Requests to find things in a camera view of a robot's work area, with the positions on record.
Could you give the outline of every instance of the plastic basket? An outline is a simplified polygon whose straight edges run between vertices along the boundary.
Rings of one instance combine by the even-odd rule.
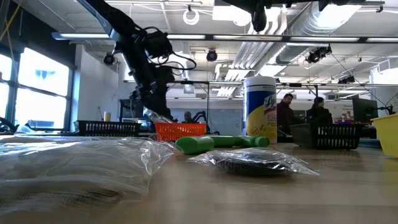
[[[206,132],[206,124],[155,123],[155,128],[159,141],[176,141],[186,136],[202,136]]]
[[[362,124],[297,124],[290,126],[294,143],[315,149],[356,149]]]
[[[398,114],[375,118],[371,121],[376,126],[381,148],[385,155],[398,157],[398,139],[396,138]]]
[[[138,137],[141,124],[104,122],[104,121],[75,121],[78,136],[111,136]]]

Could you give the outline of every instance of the table surface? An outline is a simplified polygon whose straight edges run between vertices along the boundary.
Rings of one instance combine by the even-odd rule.
[[[156,173],[142,202],[82,223],[398,223],[398,159],[366,148],[275,149],[309,162],[320,176],[242,177],[178,155]],[[25,215],[29,223],[44,223]],[[16,220],[0,217],[1,223]]]

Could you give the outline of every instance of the green object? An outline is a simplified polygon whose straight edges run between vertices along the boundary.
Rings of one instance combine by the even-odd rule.
[[[267,137],[257,137],[256,140],[254,141],[254,144],[256,147],[267,147],[269,145],[269,138]]]
[[[242,145],[242,138],[240,136],[235,136],[235,146],[241,146]]]
[[[255,147],[257,136],[241,136],[243,147]]]
[[[234,147],[234,136],[209,136],[214,140],[214,147]]]
[[[185,155],[200,154],[214,148],[214,140],[208,136],[182,137],[175,144],[179,146]]]

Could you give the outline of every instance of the clear plastic bag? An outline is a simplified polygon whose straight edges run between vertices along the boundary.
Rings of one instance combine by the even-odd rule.
[[[0,215],[139,201],[173,148],[138,138],[3,144]]]
[[[187,161],[215,165],[226,172],[241,175],[275,175],[290,172],[319,175],[301,159],[262,147],[233,151],[210,151]]]
[[[144,114],[146,114],[153,123],[174,123],[174,121],[147,108],[144,110]]]

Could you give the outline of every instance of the window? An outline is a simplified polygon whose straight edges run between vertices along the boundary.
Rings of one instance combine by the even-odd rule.
[[[31,128],[62,129],[67,101],[26,89],[18,89],[15,120]]]
[[[69,68],[26,48],[21,54],[18,82],[58,95],[68,93]]]
[[[0,54],[0,72],[3,80],[10,80],[12,69],[12,60],[9,57]]]
[[[15,124],[33,129],[64,129],[70,71],[40,53],[25,48],[19,66]]]
[[[0,83],[0,117],[6,117],[6,109],[8,102],[9,87],[6,84]]]

